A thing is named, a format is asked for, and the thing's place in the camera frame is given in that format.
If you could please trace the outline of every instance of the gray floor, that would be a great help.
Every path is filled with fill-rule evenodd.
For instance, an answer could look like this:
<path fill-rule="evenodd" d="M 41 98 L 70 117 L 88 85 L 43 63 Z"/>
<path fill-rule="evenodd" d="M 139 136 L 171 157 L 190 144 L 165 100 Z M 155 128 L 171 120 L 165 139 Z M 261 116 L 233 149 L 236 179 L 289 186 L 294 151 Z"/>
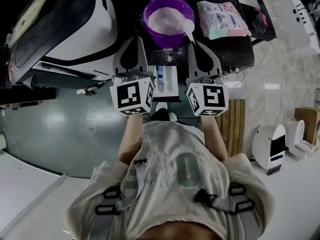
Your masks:
<path fill-rule="evenodd" d="M 34 107 L 6 110 L 6 121 L 0 115 L 0 130 L 7 140 L 7 152 L 38 166 L 89 178 L 94 166 L 104 160 L 114 161 L 125 130 L 126 117 L 113 109 L 109 86 L 94 96 L 77 95 L 75 90 L 60 89 L 56 100 Z M 181 103 L 169 104 L 169 110 L 182 122 L 196 126 L 186 96 Z M 156 103 L 152 104 L 153 112 Z"/>

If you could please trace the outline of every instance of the white spoon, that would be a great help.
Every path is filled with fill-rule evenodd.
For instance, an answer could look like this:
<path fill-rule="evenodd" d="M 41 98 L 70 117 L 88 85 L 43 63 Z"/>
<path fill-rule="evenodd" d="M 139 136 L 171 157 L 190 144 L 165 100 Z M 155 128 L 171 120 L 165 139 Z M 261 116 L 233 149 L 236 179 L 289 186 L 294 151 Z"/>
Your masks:
<path fill-rule="evenodd" d="M 195 44 L 194 36 L 192 35 L 192 32 L 195 30 L 195 24 L 193 23 L 193 21 L 186 18 L 183 21 L 182 28 L 188 36 L 188 38 L 190 39 L 190 41 L 193 42 L 193 44 Z"/>

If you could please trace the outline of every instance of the packaged wipes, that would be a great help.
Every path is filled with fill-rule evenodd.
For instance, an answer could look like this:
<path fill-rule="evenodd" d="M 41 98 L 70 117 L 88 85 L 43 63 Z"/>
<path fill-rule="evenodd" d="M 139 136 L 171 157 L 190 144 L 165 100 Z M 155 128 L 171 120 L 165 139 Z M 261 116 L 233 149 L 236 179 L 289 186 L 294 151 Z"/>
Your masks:
<path fill-rule="evenodd" d="M 198 6 L 203 35 L 211 40 L 223 37 L 251 36 L 249 28 L 231 2 L 201 1 Z"/>

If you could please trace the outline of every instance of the strap buckle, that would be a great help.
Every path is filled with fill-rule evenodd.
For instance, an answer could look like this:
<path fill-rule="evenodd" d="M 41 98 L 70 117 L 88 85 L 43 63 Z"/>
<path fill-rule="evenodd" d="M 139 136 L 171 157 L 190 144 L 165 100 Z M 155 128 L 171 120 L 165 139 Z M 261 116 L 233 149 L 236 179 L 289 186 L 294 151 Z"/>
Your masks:
<path fill-rule="evenodd" d="M 135 165 L 136 165 L 136 164 L 141 165 L 142 163 L 147 163 L 147 159 L 144 158 L 144 159 L 140 159 L 140 160 L 134 160 L 134 164 L 135 164 Z"/>
<path fill-rule="evenodd" d="M 218 196 L 216 194 L 208 194 L 207 191 L 202 188 L 196 193 L 193 200 L 195 202 L 204 203 L 204 204 L 206 204 L 206 206 L 208 206 L 210 208 L 214 208 L 212 203 L 214 202 L 215 198 L 217 198 L 217 197 Z"/>
<path fill-rule="evenodd" d="M 114 204 L 111 205 L 97 205 L 95 207 L 95 214 L 96 215 L 119 215 L 120 211 L 116 209 Z"/>
<path fill-rule="evenodd" d="M 243 213 L 247 211 L 251 211 L 255 208 L 255 202 L 252 199 L 248 199 L 243 202 L 237 202 L 235 204 L 235 210 L 231 211 L 231 215 L 236 215 L 238 213 Z"/>
<path fill-rule="evenodd" d="M 244 185 L 240 183 L 231 182 L 229 185 L 229 195 L 232 197 L 244 195 L 246 191 Z"/>
<path fill-rule="evenodd" d="M 120 194 L 121 194 L 120 186 L 117 185 L 117 186 L 112 186 L 106 189 L 103 193 L 103 197 L 104 199 L 117 199 L 117 198 L 120 198 Z"/>

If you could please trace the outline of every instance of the backpack strap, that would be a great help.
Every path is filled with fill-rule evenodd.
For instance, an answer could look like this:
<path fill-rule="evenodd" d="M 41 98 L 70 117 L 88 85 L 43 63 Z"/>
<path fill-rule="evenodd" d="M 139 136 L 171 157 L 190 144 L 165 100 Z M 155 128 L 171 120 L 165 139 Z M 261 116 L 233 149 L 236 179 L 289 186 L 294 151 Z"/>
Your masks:
<path fill-rule="evenodd" d="M 194 201 L 230 215 L 239 215 L 244 227 L 245 239 L 257 240 L 259 227 L 254 214 L 250 212 L 255 208 L 255 202 L 246 196 L 246 188 L 242 184 L 230 183 L 228 193 L 229 200 L 225 200 L 201 189 L 195 195 Z"/>
<path fill-rule="evenodd" d="M 110 238 L 114 216 L 119 216 L 116 202 L 120 201 L 120 186 L 112 186 L 103 193 L 103 202 L 95 207 L 89 239 L 107 240 Z"/>
<path fill-rule="evenodd" d="M 229 198 L 236 202 L 236 209 L 232 215 L 239 215 L 243 224 L 245 239 L 256 240 L 259 226 L 255 215 L 251 212 L 255 208 L 255 202 L 246 197 L 246 188 L 239 183 L 232 182 L 229 186 Z"/>
<path fill-rule="evenodd" d="M 139 197 L 147 178 L 147 158 L 145 156 L 146 154 L 141 155 L 139 159 L 134 160 L 138 181 L 138 191 L 135 196 L 122 199 L 119 185 L 110 187 L 103 193 L 103 202 L 95 207 L 90 240 L 112 240 L 112 230 L 116 234 L 116 239 L 126 239 L 127 208 Z"/>

